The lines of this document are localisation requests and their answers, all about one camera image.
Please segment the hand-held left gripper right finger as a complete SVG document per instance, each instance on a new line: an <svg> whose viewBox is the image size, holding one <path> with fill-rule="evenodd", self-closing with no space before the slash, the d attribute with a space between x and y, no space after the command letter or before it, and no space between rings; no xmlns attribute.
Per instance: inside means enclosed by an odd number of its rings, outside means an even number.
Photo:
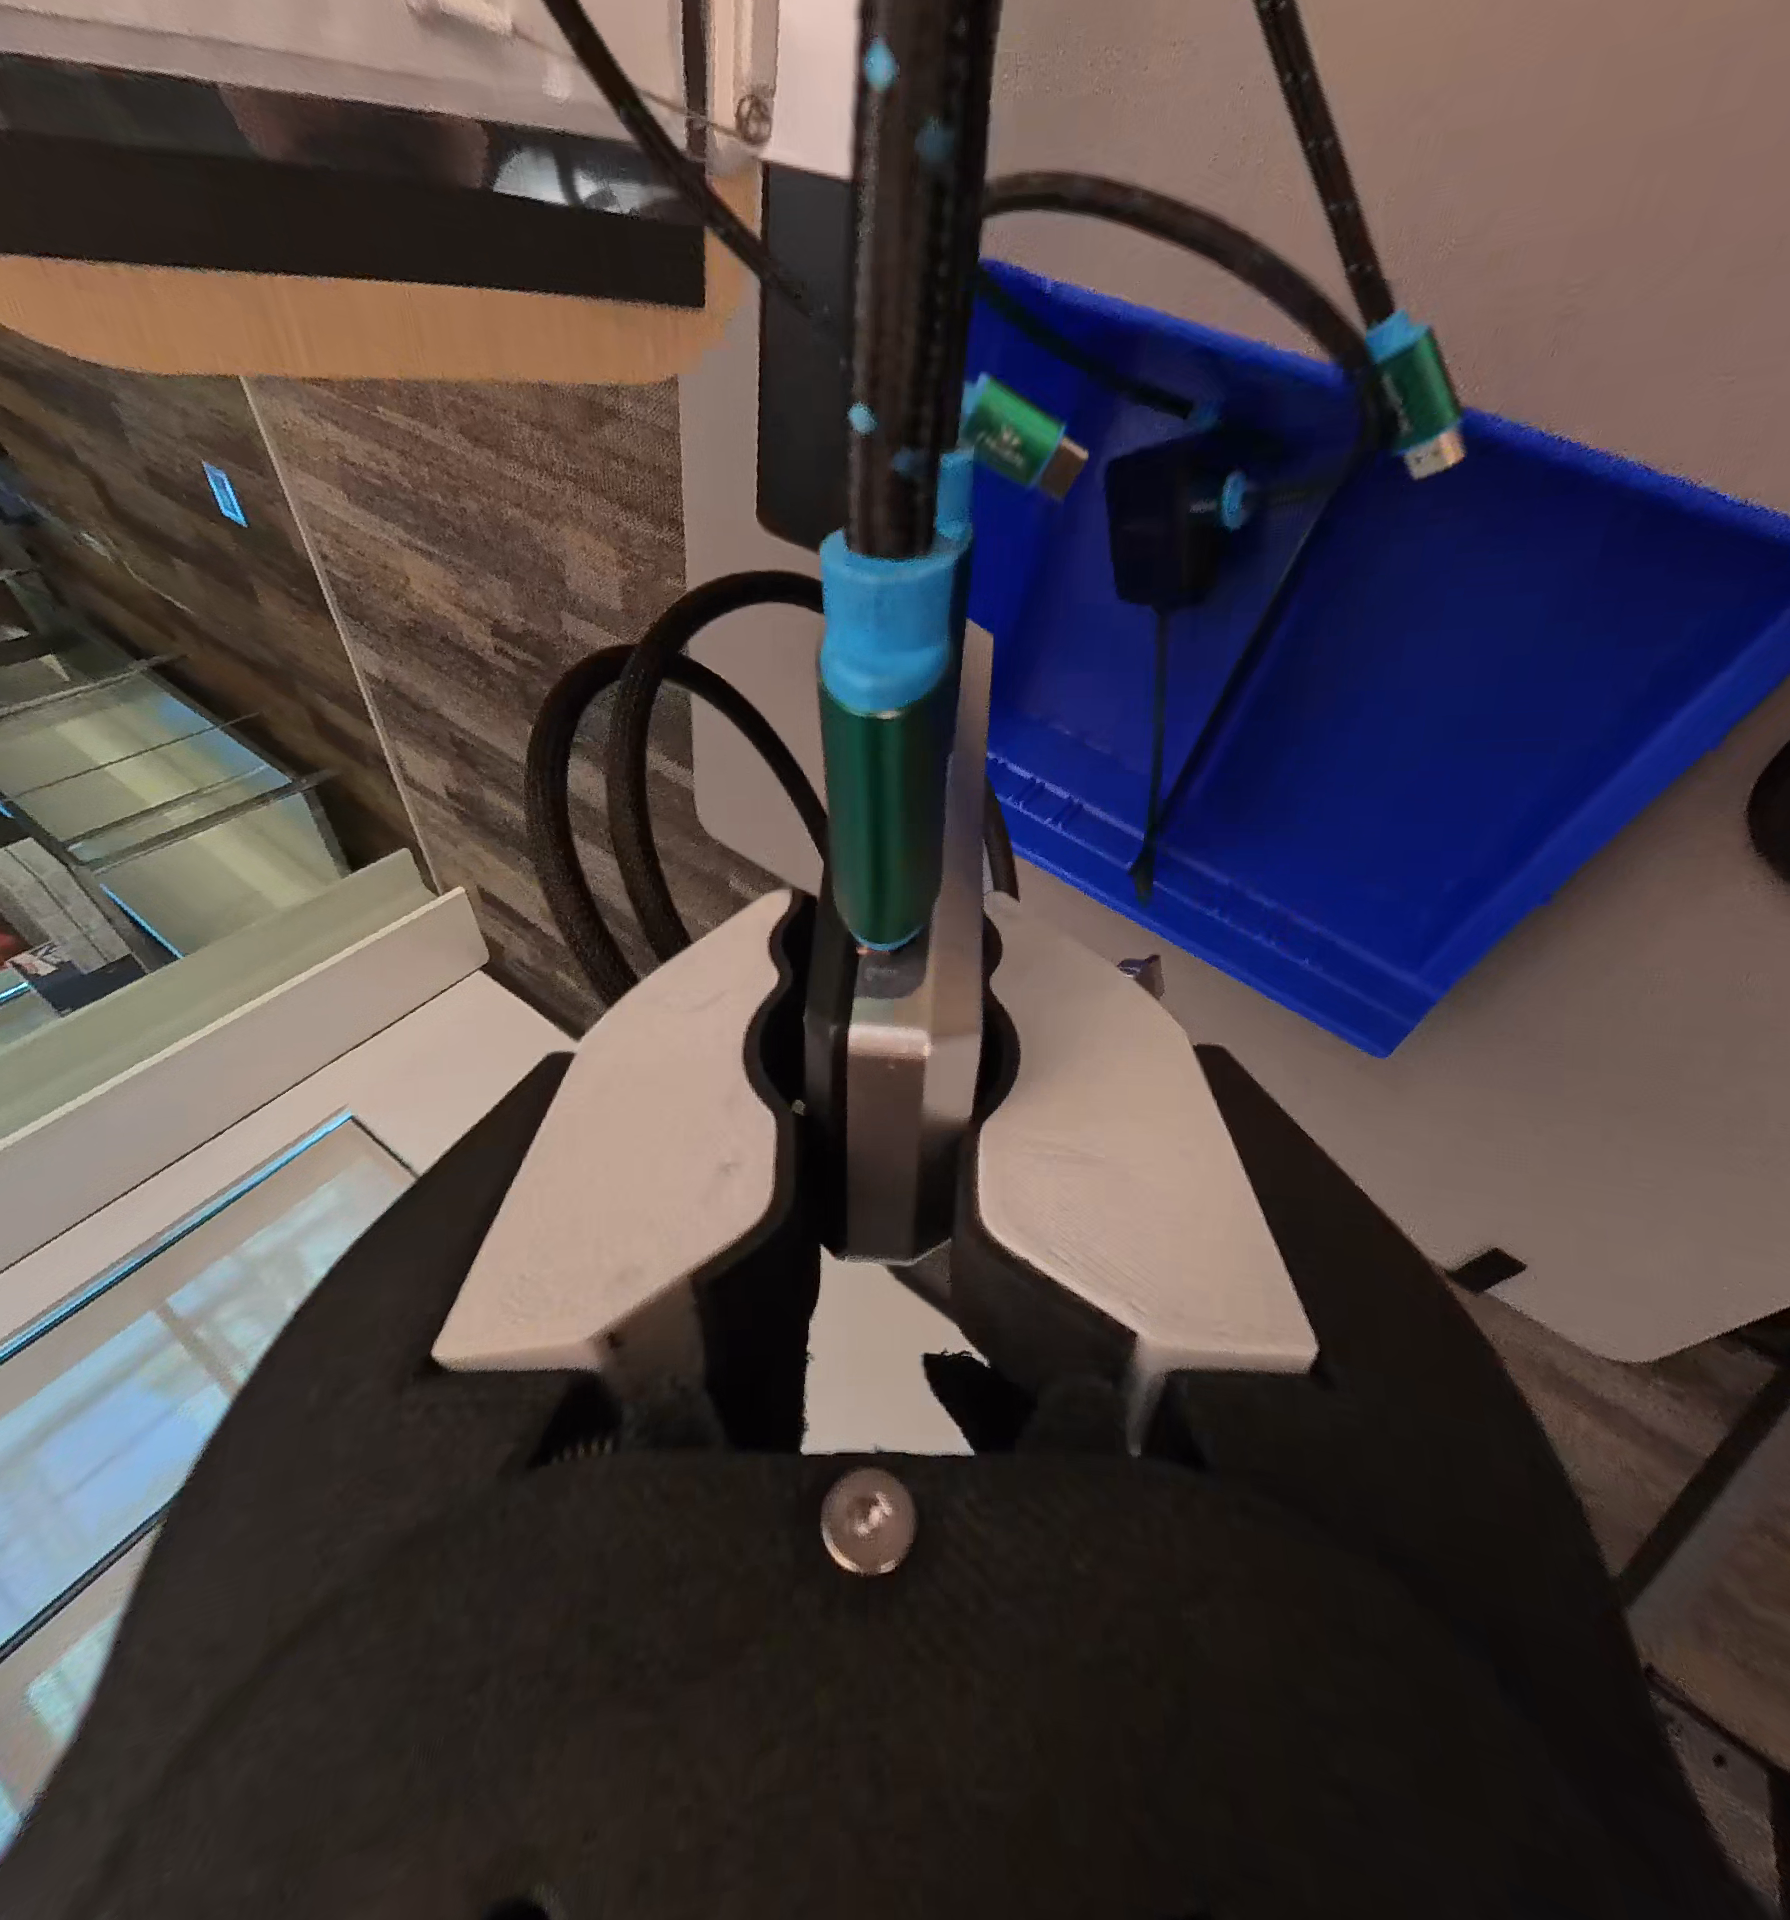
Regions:
<svg viewBox="0 0 1790 1920"><path fill-rule="evenodd" d="M961 1329L1037 1391L1094 1378L1141 1452L1182 1373L1306 1375L1318 1338L1189 1032L992 897L1014 1069L972 1141Z"/></svg>

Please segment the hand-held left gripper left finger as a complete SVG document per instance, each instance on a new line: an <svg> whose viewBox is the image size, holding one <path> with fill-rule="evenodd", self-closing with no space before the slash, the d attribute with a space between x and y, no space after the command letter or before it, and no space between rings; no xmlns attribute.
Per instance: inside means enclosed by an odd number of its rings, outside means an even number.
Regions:
<svg viewBox="0 0 1790 1920"><path fill-rule="evenodd" d="M777 890L663 963L572 1051L432 1345L450 1373L700 1395L796 1452L821 1252L795 1113L815 901Z"/></svg>

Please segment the blue plastic bin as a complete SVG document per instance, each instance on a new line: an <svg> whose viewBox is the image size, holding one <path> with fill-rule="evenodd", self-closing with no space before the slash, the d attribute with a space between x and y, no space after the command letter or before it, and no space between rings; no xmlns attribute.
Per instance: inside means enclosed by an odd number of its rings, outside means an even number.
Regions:
<svg viewBox="0 0 1790 1920"><path fill-rule="evenodd" d="M1423 484L1335 366L1035 276L1037 322L1233 432L1260 486L1208 595L1169 618L1161 830L1155 612L1113 585L1104 478L1184 424L986 305L969 372L1057 416L1064 499L981 470L972 614L994 637L991 782L1019 856L1387 1056L1507 931L1790 678L1790 515L1471 412Z"/></svg>

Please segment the large glass window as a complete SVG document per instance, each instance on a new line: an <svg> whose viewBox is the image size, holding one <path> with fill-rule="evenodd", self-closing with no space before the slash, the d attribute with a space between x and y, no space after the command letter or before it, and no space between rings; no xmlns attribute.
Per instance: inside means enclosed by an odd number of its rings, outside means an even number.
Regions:
<svg viewBox="0 0 1790 1920"><path fill-rule="evenodd" d="M411 1168L331 1120L0 1338L0 1857L238 1393Z"/></svg>

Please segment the laminated instruction sheet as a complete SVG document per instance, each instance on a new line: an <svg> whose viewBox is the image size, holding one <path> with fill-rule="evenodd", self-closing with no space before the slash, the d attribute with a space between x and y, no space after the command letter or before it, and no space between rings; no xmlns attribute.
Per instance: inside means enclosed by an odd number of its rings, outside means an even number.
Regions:
<svg viewBox="0 0 1790 1920"><path fill-rule="evenodd" d="M758 156L777 96L773 3L588 3L692 157ZM0 54L626 140L543 3L0 3Z"/></svg>

